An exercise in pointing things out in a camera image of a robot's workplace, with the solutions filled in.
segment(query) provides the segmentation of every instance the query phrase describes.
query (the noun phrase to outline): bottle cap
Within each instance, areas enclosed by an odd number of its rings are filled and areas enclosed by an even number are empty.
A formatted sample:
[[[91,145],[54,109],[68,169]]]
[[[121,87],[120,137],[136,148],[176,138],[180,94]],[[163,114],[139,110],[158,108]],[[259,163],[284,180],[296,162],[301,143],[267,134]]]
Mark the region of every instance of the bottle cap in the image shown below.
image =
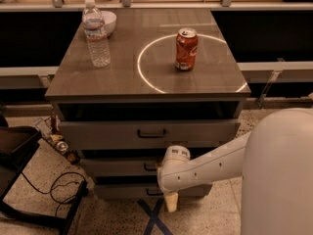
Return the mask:
[[[95,0],[85,0],[85,6],[90,8],[90,7],[94,7],[96,5]]]

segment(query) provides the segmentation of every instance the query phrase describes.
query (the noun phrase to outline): drawer handle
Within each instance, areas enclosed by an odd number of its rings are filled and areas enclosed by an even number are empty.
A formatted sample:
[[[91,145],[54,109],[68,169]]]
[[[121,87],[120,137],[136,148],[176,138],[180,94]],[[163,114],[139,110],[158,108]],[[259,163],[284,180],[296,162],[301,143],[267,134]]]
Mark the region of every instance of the drawer handle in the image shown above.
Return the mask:
[[[140,138],[163,138],[166,134],[166,129],[162,133],[143,133],[140,129],[137,130],[137,135]]]
[[[159,192],[155,192],[155,193],[151,193],[149,189],[146,189],[146,193],[148,196],[162,196],[163,193],[161,191]]]
[[[151,168],[151,167],[148,168],[146,163],[144,164],[144,168],[145,168],[146,171],[157,171],[157,169],[155,167],[154,168]]]

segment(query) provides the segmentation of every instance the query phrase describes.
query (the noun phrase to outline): drawer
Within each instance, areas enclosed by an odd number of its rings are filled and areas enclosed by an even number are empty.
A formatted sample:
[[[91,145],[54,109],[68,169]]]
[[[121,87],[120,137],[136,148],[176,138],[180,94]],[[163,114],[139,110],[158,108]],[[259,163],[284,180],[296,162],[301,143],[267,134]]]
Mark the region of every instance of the drawer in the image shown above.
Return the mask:
[[[62,121],[60,130],[72,150],[154,149],[172,144],[218,147],[232,140],[237,118],[174,121]]]
[[[131,175],[157,176],[157,160],[151,158],[80,160],[79,165],[91,177]]]
[[[204,197],[211,185],[204,185],[179,191],[180,197]],[[95,194],[100,199],[162,198],[163,193],[156,184],[95,185]]]

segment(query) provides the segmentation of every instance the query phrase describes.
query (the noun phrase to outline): cabinet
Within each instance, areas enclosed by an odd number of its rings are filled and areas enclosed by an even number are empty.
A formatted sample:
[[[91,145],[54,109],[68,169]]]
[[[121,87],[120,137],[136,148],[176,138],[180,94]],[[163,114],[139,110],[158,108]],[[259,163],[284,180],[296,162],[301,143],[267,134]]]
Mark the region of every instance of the cabinet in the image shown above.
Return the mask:
[[[92,66],[80,27],[46,98],[100,198],[158,196],[156,164],[166,148],[184,145],[197,156],[233,139],[250,91],[208,9],[111,11],[111,64]],[[192,71],[174,67],[175,37],[185,26],[199,35]]]

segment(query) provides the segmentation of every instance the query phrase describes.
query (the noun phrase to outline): can top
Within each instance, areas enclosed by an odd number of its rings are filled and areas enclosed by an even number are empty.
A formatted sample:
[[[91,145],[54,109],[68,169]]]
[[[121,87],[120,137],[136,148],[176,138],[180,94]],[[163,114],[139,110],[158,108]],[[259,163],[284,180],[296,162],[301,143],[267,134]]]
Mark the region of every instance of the can top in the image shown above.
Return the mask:
[[[193,38],[197,35],[196,31],[190,27],[183,27],[179,29],[178,33],[186,38]]]

